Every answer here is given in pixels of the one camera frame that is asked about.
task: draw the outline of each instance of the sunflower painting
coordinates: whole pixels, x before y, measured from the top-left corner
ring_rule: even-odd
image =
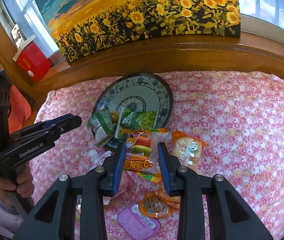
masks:
[[[35,0],[68,62],[153,37],[239,37],[238,0]]]

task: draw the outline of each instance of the purple sleeve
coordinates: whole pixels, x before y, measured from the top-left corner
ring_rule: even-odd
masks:
[[[22,221],[14,208],[0,201],[0,234],[3,237],[11,239]]]

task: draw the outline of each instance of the triangular cutout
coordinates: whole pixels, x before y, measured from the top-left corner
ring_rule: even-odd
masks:
[[[233,223],[239,223],[241,221],[249,219],[249,215],[246,213],[240,203],[236,200],[236,198],[232,195],[232,193],[228,190],[225,191],[225,198],[227,206],[229,208],[231,221]]]
[[[53,216],[55,214],[55,206],[57,205],[59,191],[52,192],[47,202],[41,207],[38,213],[34,216],[35,220],[42,221],[44,223],[52,223]]]

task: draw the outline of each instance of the red box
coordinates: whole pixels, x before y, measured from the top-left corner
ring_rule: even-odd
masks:
[[[13,60],[34,82],[39,82],[49,71],[52,63],[34,43],[34,38],[35,35],[32,35],[19,46]]]

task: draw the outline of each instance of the metal screw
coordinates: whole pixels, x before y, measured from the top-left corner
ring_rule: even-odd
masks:
[[[59,177],[59,181],[66,181],[68,179],[68,175],[67,174],[62,174],[60,177]]]
[[[216,175],[214,176],[214,178],[215,178],[217,181],[223,181],[223,180],[224,180],[224,176],[221,175],[221,174],[216,174]]]
[[[188,170],[188,167],[186,167],[186,166],[180,166],[179,167],[180,172],[187,172],[187,170]]]
[[[98,167],[95,168],[95,171],[98,172],[98,173],[104,172],[104,170],[105,170],[105,169],[104,169],[103,166],[98,166]]]

